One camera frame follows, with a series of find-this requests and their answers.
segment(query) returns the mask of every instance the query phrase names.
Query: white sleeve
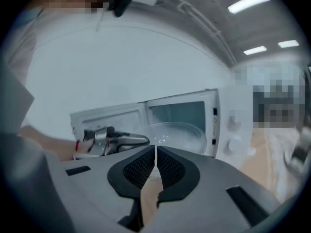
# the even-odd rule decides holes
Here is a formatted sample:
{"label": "white sleeve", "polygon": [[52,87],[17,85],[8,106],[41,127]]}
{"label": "white sleeve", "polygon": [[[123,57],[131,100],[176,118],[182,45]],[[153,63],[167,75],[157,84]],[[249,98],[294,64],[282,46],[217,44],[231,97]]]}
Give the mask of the white sleeve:
{"label": "white sleeve", "polygon": [[[1,55],[6,66],[24,86],[36,46],[35,21],[38,12],[39,10],[33,10],[21,13],[1,47]],[[21,127],[27,125],[29,123],[25,118]]]}

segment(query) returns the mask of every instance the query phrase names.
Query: white microwave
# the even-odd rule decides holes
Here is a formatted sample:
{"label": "white microwave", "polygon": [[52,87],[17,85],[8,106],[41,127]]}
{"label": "white microwave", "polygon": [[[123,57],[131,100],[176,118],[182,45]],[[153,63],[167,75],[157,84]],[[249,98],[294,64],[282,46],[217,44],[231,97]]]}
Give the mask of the white microwave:
{"label": "white microwave", "polygon": [[252,89],[226,86],[156,100],[110,106],[70,115],[75,138],[84,130],[114,126],[133,133],[141,127],[161,122],[184,122],[201,129],[207,138],[204,155],[222,160],[231,151],[249,147],[253,129]]}

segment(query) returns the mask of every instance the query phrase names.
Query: black object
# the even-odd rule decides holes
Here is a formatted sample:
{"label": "black object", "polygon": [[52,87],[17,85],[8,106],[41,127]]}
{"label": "black object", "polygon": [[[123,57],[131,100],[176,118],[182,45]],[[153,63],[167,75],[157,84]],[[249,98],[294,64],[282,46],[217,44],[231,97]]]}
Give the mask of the black object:
{"label": "black object", "polygon": [[164,189],[159,193],[157,206],[161,202],[184,199],[199,183],[198,167],[163,146],[157,147],[157,167]]}
{"label": "black object", "polygon": [[91,170],[91,169],[88,166],[80,166],[80,167],[68,169],[68,170],[66,170],[66,173],[68,174],[68,176],[71,176],[71,175],[83,173],[83,172],[86,172],[89,170]]}
{"label": "black object", "polygon": [[265,220],[269,214],[240,186],[226,190],[251,227]]}
{"label": "black object", "polygon": [[132,0],[113,0],[109,4],[108,10],[113,10],[116,17],[120,17],[123,15],[124,11],[131,3]]}

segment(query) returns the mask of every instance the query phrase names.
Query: ceiling light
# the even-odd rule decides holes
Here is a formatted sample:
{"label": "ceiling light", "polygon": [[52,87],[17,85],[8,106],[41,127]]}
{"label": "ceiling light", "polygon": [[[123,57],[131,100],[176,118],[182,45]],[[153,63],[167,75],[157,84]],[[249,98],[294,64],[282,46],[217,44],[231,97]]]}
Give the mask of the ceiling light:
{"label": "ceiling light", "polygon": [[281,48],[290,48],[290,47],[297,47],[297,46],[299,46],[299,43],[296,40],[292,40],[292,41],[282,41],[282,42],[279,42],[278,45]]}
{"label": "ceiling light", "polygon": [[254,48],[254,49],[246,50],[246,51],[244,51],[244,53],[246,55],[250,55],[250,54],[253,54],[253,53],[264,52],[266,50],[267,49],[264,46],[260,46],[260,47]]}
{"label": "ceiling light", "polygon": [[233,5],[228,7],[228,10],[231,13],[237,13],[240,12],[241,10],[247,9],[249,7],[252,7],[256,4],[262,3],[262,2],[267,2],[270,0],[240,0],[236,3],[234,3]]}

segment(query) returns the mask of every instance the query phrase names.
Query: ceiling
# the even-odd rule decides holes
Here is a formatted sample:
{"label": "ceiling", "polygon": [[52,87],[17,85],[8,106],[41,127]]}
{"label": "ceiling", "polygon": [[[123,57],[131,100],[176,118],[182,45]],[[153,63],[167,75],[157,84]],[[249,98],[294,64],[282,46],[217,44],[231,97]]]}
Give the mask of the ceiling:
{"label": "ceiling", "polygon": [[[288,52],[308,58],[307,40],[292,14],[280,0],[270,0],[246,10],[232,14],[228,6],[239,0],[185,0],[200,11],[220,32],[236,63],[268,54]],[[164,0],[165,4],[174,4],[174,0]],[[298,47],[281,49],[277,44],[286,40],[297,40]],[[265,46],[266,52],[245,55],[243,51]],[[224,60],[229,66],[233,61]]]}

